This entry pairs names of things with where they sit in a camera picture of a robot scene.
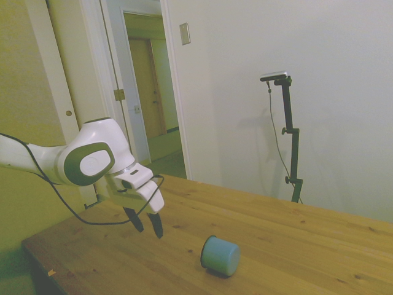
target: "black cable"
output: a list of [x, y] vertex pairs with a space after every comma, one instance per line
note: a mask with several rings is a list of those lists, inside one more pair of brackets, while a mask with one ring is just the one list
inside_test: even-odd
[[278, 139], [277, 139], [276, 126], [274, 125], [273, 113], [272, 113], [272, 111], [271, 111], [271, 89], [270, 89], [269, 81], [266, 81], [266, 83], [268, 84], [269, 102], [270, 102], [270, 118], [271, 118], [271, 123], [273, 124], [274, 137], [276, 138], [277, 151], [278, 151], [278, 154], [279, 154], [279, 156], [280, 156], [281, 162], [282, 162], [282, 164], [284, 165], [284, 168], [285, 168], [285, 170], [286, 170], [286, 172], [287, 172], [287, 176], [288, 176], [288, 178], [290, 178], [290, 176], [289, 176], [289, 171], [288, 171], [288, 168], [287, 168], [287, 165], [285, 165], [285, 162], [284, 162], [284, 160], [282, 159], [281, 151], [280, 151], [280, 148], [279, 148], [279, 146], [278, 146]]
[[38, 164], [38, 162], [37, 162], [37, 160], [36, 160], [36, 158], [35, 158], [33, 152], [31, 152], [31, 149], [28, 147], [28, 145], [27, 145], [25, 142], [23, 142], [22, 140], [20, 140], [20, 139], [18, 139], [18, 138], [16, 138], [16, 137], [13, 137], [13, 136], [11, 136], [11, 135], [7, 135], [7, 134], [3, 134], [3, 133], [0, 133], [0, 135], [5, 136], [5, 137], [8, 137], [8, 138], [10, 138], [10, 139], [12, 139], [12, 140], [15, 140], [15, 141], [19, 142], [22, 146], [24, 146], [25, 149], [28, 151], [28, 153], [29, 153], [31, 159], [33, 160], [35, 166], [37, 167], [37, 169], [39, 170], [39, 172], [42, 174], [42, 176], [41, 176], [41, 175], [38, 175], [38, 174], [37, 174], [37, 175], [38, 175], [39, 177], [41, 177], [43, 180], [45, 180], [46, 182], [48, 182], [48, 183], [50, 184], [50, 186], [51, 186], [52, 189], [55, 191], [55, 193], [56, 193], [56, 195], [59, 197], [59, 199], [63, 202], [63, 204], [68, 208], [68, 210], [69, 210], [77, 219], [79, 219], [79, 220], [82, 221], [83, 223], [89, 224], [89, 225], [91, 225], [91, 226], [114, 226], [114, 225], [117, 225], [117, 224], [125, 224], [125, 223], [128, 223], [128, 222], [130, 222], [132, 219], [137, 218], [138, 215], [141, 214], [141, 212], [146, 208], [146, 206], [147, 206], [147, 205], [150, 203], [150, 201], [153, 199], [155, 193], [160, 189], [161, 185], [163, 184], [163, 182], [164, 182], [164, 180], [165, 180], [164, 177], [163, 177], [162, 175], [155, 175], [155, 176], [154, 176], [154, 178], [161, 178], [162, 181], [161, 181], [160, 184], [157, 186], [157, 188], [154, 190], [154, 192], [153, 192], [152, 196], [150, 197], [150, 199], [148, 199], [148, 201], [146, 202], [146, 204], [143, 205], [143, 207], [136, 213], [136, 215], [133, 216], [132, 219], [130, 218], [130, 219], [128, 219], [128, 220], [120, 221], [120, 222], [90, 222], [90, 221], [86, 221], [86, 220], [84, 220], [83, 218], [81, 218], [81, 217], [80, 217], [80, 216], [79, 216], [79, 215], [78, 215], [78, 214], [77, 214], [77, 213], [67, 204], [67, 202], [63, 199], [63, 197], [60, 195], [60, 193], [58, 192], [57, 188], [55, 187], [55, 184], [54, 184], [53, 182], [51, 182], [51, 180], [49, 179], [49, 177], [44, 173], [44, 171], [43, 171], [43, 170], [41, 169], [41, 167], [39, 166], [39, 164]]

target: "floor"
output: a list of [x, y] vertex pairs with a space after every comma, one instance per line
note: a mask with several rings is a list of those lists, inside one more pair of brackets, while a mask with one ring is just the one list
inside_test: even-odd
[[187, 178], [180, 133], [178, 130], [148, 140], [152, 163], [146, 165], [154, 175], [166, 174]]

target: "light blue cup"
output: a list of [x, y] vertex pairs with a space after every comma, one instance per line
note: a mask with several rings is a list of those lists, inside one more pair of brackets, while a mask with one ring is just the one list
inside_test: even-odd
[[224, 275], [235, 273], [240, 260], [240, 248], [234, 243], [210, 236], [203, 245], [201, 265]]

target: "doorway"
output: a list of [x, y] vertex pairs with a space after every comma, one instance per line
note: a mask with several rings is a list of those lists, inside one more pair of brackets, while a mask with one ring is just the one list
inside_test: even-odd
[[162, 18], [124, 13], [140, 104], [155, 174], [186, 178]]

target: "wood grain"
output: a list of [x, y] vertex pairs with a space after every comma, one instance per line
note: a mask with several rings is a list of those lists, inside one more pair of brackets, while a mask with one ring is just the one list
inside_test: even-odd
[[[89, 226], [70, 218], [23, 244], [66, 294], [393, 294], [393, 225], [165, 176], [158, 239], [149, 219]], [[89, 221], [121, 221], [103, 202]], [[200, 265], [210, 236], [239, 245], [230, 278]]]

